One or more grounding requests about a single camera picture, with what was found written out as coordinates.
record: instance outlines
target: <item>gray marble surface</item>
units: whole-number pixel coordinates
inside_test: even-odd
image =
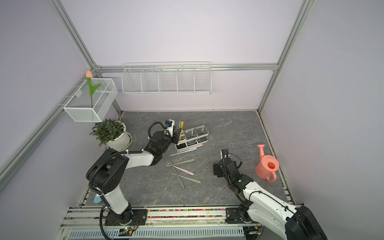
[[[279,175],[275,182],[270,183],[255,173],[255,166],[259,162],[257,145],[266,144],[256,112],[124,112],[122,122],[133,137],[129,149],[142,149],[148,142],[148,127],[155,121],[164,122],[167,119],[175,120],[177,125],[179,121],[184,121],[184,130],[205,125],[209,131],[209,140],[195,151],[170,157],[169,154],[176,153],[175,145],[172,144],[158,164],[126,169],[120,187],[132,206],[238,205],[239,200],[227,188],[225,179],[213,175],[212,164],[220,160],[220,151],[224,148],[242,159],[240,173],[250,176],[267,191],[286,200]],[[159,130],[160,126],[154,126],[152,133]],[[264,152],[266,155],[271,154],[267,144]],[[198,179],[202,183],[182,178],[185,185],[182,189],[176,176],[172,175],[173,169],[166,167],[166,163],[188,159],[195,161],[178,166],[195,175],[178,170],[179,175]],[[235,156],[231,159],[238,163]],[[94,192],[91,192],[86,205],[93,204],[94,196]]]

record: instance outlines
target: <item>white toothbrush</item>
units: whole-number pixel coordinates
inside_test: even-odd
[[[189,150],[186,150],[186,151],[183,151],[183,152],[179,152],[179,153],[175,153],[175,154],[170,154],[169,156],[173,157],[173,156],[178,155],[178,154],[195,151],[196,149],[197,149],[197,147],[189,149]]]

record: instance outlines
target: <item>gray toothbrush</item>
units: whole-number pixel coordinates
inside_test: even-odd
[[[194,161],[194,159],[189,159],[189,160],[185,160],[185,161],[181,161],[181,162],[174,162],[173,165],[179,165],[179,164],[183,164],[183,163],[187,163],[187,162],[193,162],[193,161]]]
[[[194,179],[194,178],[186,177],[186,176],[183,176],[183,175],[179,175],[179,177],[188,179],[188,180],[193,181],[193,182],[196,182],[196,183],[201,183],[200,180],[197,180],[197,179]]]
[[[181,187],[184,188],[184,184],[183,184],[183,182],[181,181],[180,176],[177,174],[175,167],[173,167],[172,162],[170,162],[170,165],[172,166],[173,171],[175,171],[176,177],[177,177],[177,179],[179,180],[179,183],[180,183]]]

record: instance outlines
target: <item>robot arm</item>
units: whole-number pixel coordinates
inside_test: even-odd
[[[228,188],[239,196],[243,221],[255,221],[268,227],[285,240],[327,240],[312,212],[304,205],[292,205],[277,198],[252,178],[240,174],[228,150],[221,151],[222,159],[214,164],[214,175],[224,177]]]
[[[157,131],[152,136],[151,129],[156,124],[160,124],[164,130]],[[124,152],[107,149],[88,170],[86,177],[89,180],[89,188],[101,197],[120,224],[127,224],[132,219],[131,205],[124,197],[119,184],[124,170],[156,165],[168,147],[172,143],[178,143],[180,132],[181,129],[175,128],[173,120],[167,120],[164,125],[154,122],[148,129],[149,142],[144,149]]]

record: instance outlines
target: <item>metal bracket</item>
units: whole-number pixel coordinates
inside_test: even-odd
[[[136,226],[138,224],[139,219],[139,226],[144,226],[145,222],[147,220],[147,209],[132,209],[133,216],[137,218],[132,218],[132,221],[127,224],[128,226]],[[121,226],[119,220],[116,218],[116,216],[109,210],[107,219],[105,220],[106,226]]]
[[[227,214],[227,219],[225,220],[226,223],[243,223],[238,207],[227,207],[225,212]]]

